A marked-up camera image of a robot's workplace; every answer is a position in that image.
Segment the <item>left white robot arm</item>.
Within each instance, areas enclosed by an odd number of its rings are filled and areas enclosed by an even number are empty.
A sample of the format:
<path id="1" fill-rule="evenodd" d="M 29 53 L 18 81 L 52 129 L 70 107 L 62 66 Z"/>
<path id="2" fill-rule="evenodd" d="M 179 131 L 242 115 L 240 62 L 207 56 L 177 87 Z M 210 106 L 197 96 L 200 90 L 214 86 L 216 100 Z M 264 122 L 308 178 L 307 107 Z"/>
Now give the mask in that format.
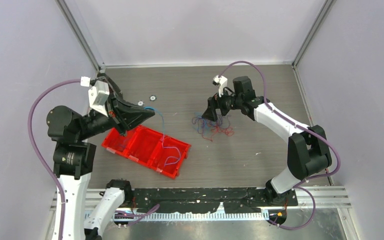
<path id="1" fill-rule="evenodd" d="M 112 179 L 89 217 L 85 216 L 86 194 L 92 176 L 96 146 L 88 139 L 115 129 L 125 136 L 155 112 L 114 94 L 89 98 L 90 111 L 81 115 L 59 105 L 47 115 L 48 136 L 55 141 L 53 173 L 60 184 L 54 239 L 100 240 L 116 209 L 133 202 L 128 180 Z"/>

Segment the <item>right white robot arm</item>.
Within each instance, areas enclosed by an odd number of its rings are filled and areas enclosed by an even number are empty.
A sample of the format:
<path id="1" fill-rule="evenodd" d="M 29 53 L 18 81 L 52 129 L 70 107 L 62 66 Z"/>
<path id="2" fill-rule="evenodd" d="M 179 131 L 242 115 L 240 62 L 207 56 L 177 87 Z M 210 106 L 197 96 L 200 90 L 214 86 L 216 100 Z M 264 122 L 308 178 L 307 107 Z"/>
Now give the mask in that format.
<path id="1" fill-rule="evenodd" d="M 263 190 L 268 203 L 279 205 L 296 185 L 332 165 L 324 129 L 318 125 L 302 124 L 285 115 L 268 99 L 256 96 L 249 77 L 236 77 L 233 89 L 228 88 L 224 76 L 215 76 L 212 83 L 218 87 L 218 92 L 207 100 L 207 109 L 202 114 L 205 120 L 217 121 L 217 110 L 222 116 L 231 110 L 239 110 L 251 120 L 268 127 L 287 144 L 286 168 L 268 180 Z"/>

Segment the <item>black wedge stand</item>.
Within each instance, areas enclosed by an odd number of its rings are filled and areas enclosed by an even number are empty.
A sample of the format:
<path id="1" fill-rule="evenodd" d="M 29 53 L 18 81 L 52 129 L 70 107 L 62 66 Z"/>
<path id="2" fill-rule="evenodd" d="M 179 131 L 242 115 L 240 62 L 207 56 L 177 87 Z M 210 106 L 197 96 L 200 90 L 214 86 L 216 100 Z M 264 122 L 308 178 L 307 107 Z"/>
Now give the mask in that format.
<path id="1" fill-rule="evenodd" d="M 98 80 L 103 81 L 108 84 L 109 88 L 109 99 L 117 100 L 119 102 L 122 102 L 123 99 L 123 93 L 119 86 L 106 74 L 106 73 L 99 73 L 97 75 Z"/>

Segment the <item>small silver gear right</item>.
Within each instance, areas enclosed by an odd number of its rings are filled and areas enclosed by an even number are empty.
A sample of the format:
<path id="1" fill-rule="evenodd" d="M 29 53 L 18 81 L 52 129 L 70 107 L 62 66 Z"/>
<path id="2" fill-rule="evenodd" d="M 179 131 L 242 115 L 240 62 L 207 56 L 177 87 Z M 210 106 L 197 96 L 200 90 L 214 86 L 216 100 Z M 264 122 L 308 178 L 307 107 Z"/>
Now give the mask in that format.
<path id="1" fill-rule="evenodd" d="M 156 97 L 155 95 L 151 95 L 151 96 L 149 97 L 149 100 L 150 100 L 151 102 L 155 101 L 156 99 L 157 99 L 157 97 Z"/>

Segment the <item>red three-compartment bin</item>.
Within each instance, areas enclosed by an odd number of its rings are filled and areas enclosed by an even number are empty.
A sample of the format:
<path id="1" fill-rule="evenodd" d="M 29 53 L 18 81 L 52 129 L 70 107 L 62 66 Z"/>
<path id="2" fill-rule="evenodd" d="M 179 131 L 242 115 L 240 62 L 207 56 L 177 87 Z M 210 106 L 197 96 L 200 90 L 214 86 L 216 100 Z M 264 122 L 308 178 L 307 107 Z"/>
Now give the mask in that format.
<path id="1" fill-rule="evenodd" d="M 101 146 L 170 179 L 179 176 L 191 148 L 189 143 L 143 125 L 128 131 L 125 136 L 113 128 Z"/>

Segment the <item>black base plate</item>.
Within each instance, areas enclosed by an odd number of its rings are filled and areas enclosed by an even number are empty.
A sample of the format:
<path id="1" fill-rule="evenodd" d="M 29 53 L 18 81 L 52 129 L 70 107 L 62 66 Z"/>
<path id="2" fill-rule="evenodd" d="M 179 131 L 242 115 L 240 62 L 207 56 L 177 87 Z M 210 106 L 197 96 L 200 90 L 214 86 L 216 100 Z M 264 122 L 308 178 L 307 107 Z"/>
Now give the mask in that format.
<path id="1" fill-rule="evenodd" d="M 155 205 L 159 205 L 156 212 L 164 214 L 206 214 L 220 207 L 227 214 L 236 214 L 257 213 L 262 207 L 296 207 L 298 200 L 294 191 L 269 200 L 258 187 L 136 188 L 120 206 L 146 213 Z"/>

